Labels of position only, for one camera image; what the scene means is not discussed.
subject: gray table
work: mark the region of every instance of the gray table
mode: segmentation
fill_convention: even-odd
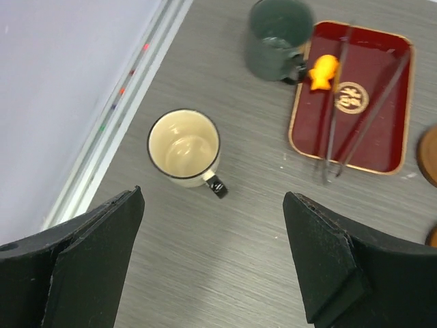
[[[403,34],[417,47],[415,93],[404,169],[376,176],[347,169],[323,187],[315,161],[287,142],[293,90],[252,77],[242,34],[254,0],[196,0],[94,199],[140,185],[145,216],[116,327],[306,327],[282,212],[286,191],[410,241],[437,220],[436,190],[414,149],[437,123],[437,4],[413,0],[312,0],[319,21],[349,21]],[[221,178],[230,193],[181,189],[149,162],[156,118],[178,107],[204,111],[223,139]]]

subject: tray rim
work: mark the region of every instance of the tray rim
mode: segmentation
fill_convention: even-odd
[[[314,26],[316,27],[322,23],[334,23],[337,25],[349,25],[347,23],[339,22],[337,20],[321,20],[320,22],[316,23]],[[364,171],[364,172],[379,174],[379,175],[383,175],[383,176],[392,176],[392,175],[399,173],[401,171],[402,167],[404,166],[405,159],[406,159],[406,146],[408,143],[408,132],[409,132],[409,128],[410,128],[410,124],[409,124],[409,122],[410,122],[410,110],[411,110],[412,93],[414,90],[414,78],[415,78],[415,70],[416,70],[416,49],[415,49],[413,43],[411,43],[410,39],[408,39],[405,36],[402,36],[400,34],[389,33],[389,32],[385,32],[385,31],[380,30],[380,29],[372,29],[372,28],[368,28],[368,27],[362,27],[359,25],[354,25],[354,27],[358,28],[358,29],[365,29],[367,31],[374,31],[374,32],[379,32],[379,33],[383,33],[383,34],[388,34],[390,36],[396,36],[398,38],[403,39],[405,42],[407,42],[407,44],[410,47],[410,69],[408,72],[408,93],[407,93],[406,112],[405,112],[405,119],[404,119],[404,136],[402,138],[402,152],[401,152],[401,158],[400,158],[399,164],[397,165],[397,167],[395,169],[392,169],[391,171],[387,171],[387,172],[377,171],[374,169],[368,169],[366,167],[361,167],[361,166],[357,166],[357,165],[351,165],[351,164],[346,165],[347,167],[351,167],[352,169],[358,169],[358,170]],[[305,60],[308,59],[310,50],[311,50],[311,41],[308,41],[305,45],[305,50],[304,50]],[[299,153],[303,156],[309,157],[311,159],[322,160],[324,158],[322,158],[320,156],[308,154],[306,152],[303,152],[302,150],[299,150],[298,147],[293,142],[292,134],[293,134],[293,128],[294,128],[294,121],[296,119],[296,112],[297,112],[297,107],[298,107],[299,100],[300,100],[301,91],[302,91],[302,83],[299,83],[299,85],[296,88],[296,93],[295,93],[294,101],[293,101],[292,118],[290,121],[290,127],[288,129],[288,141],[290,142],[293,149],[295,151],[297,151],[297,153]],[[330,162],[331,163],[339,163],[338,161],[334,161],[334,160],[330,160]]]

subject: orange fish-shaped object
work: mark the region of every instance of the orange fish-shaped object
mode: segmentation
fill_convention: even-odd
[[[309,70],[309,76],[313,80],[311,90],[330,90],[329,80],[334,78],[338,67],[339,61],[335,56],[323,55],[319,57],[314,63],[314,68]]]

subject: black mug handle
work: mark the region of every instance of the black mug handle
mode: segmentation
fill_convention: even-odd
[[[303,54],[301,53],[296,54],[290,60],[292,61],[294,67],[292,74],[294,73],[296,77],[295,79],[292,79],[291,77],[286,77],[282,80],[282,82],[288,85],[296,85],[302,83],[308,74],[307,61],[303,58]]]
[[[205,182],[218,198],[222,199],[227,195],[227,188],[218,176],[213,175]]]

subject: wooden coaster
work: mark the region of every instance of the wooden coaster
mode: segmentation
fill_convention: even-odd
[[[425,245],[437,248],[437,226],[428,234]]]
[[[417,163],[423,176],[437,187],[437,126],[429,129],[420,140]]]

